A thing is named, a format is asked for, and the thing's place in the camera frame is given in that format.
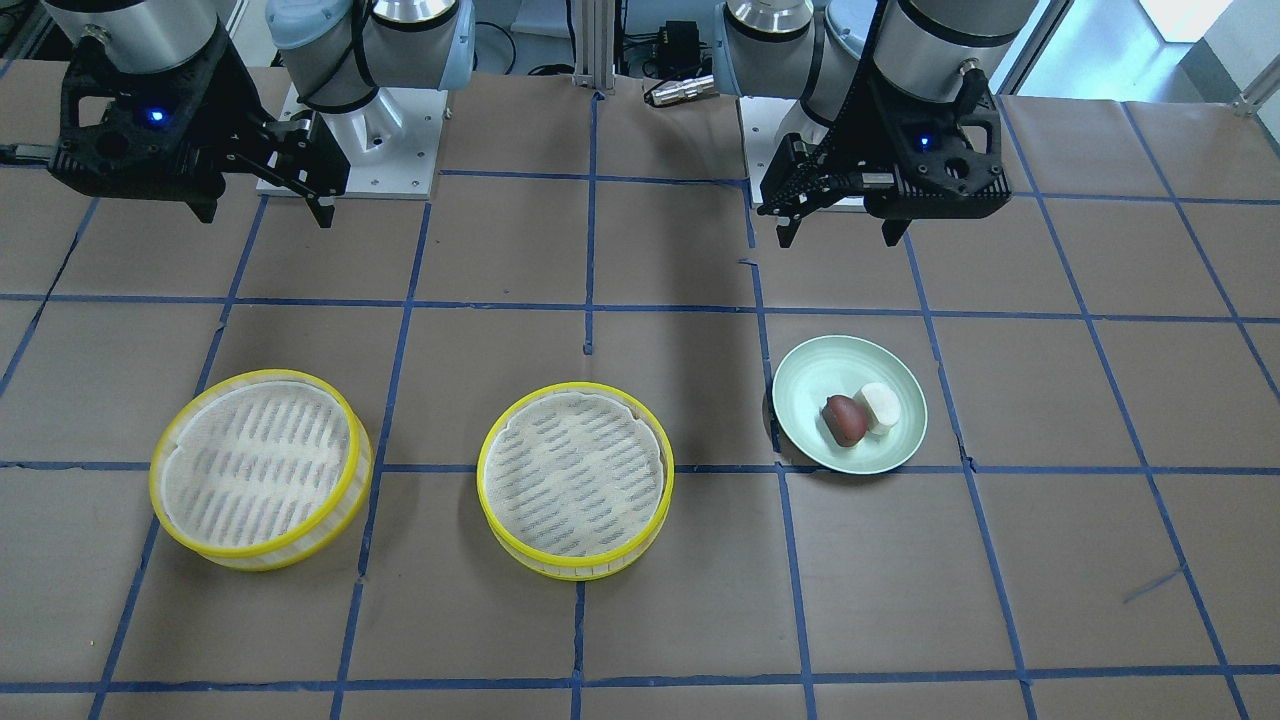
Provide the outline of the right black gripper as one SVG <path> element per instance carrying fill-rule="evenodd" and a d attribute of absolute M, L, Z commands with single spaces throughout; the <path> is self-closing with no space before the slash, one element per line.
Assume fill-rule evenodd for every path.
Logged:
<path fill-rule="evenodd" d="M 115 68 L 101 41 L 83 38 L 61 82 L 47 168 L 83 195 L 179 202 L 204 224 L 215 222 L 227 174 L 256 176 L 302 197 L 330 229 L 349 163 L 314 113 L 274 118 L 227 36 L 148 74 Z"/>

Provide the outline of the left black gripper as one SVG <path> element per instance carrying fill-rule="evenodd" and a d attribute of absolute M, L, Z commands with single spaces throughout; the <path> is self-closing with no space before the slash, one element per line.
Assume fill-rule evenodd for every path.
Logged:
<path fill-rule="evenodd" d="M 957 96 L 932 102 L 892 86 L 876 68 L 855 74 L 819 143 L 787 133 L 762 182 L 759 217 L 791 249 L 804 219 L 860 199 L 881 219 L 887 247 L 918 220 L 991 217 L 1010 200 L 1001 129 L 988 78 L 963 68 Z"/>

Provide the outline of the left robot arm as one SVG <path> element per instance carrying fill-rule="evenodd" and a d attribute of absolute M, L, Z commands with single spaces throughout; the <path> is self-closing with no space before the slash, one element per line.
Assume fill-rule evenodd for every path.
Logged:
<path fill-rule="evenodd" d="M 820 132 L 783 131 L 758 213 L 780 246 L 803 219 L 860 199 L 895 246 L 918 220 L 977 220 L 1012 196 L 989 73 L 1032 1 L 726 1 L 716 88 L 794 101 Z"/>

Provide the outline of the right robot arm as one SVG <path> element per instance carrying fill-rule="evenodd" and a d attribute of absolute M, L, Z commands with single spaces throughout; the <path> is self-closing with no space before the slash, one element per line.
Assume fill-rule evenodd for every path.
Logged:
<path fill-rule="evenodd" d="M 256 176 L 333 223 L 353 163 L 402 140 L 393 88 L 448 91 L 474 69 L 470 1 L 270 1 L 302 109 L 275 118 L 205 1 L 49 1 L 73 41 L 58 141 L 3 160 L 96 199 L 184 204 L 211 223 L 229 174 Z"/>

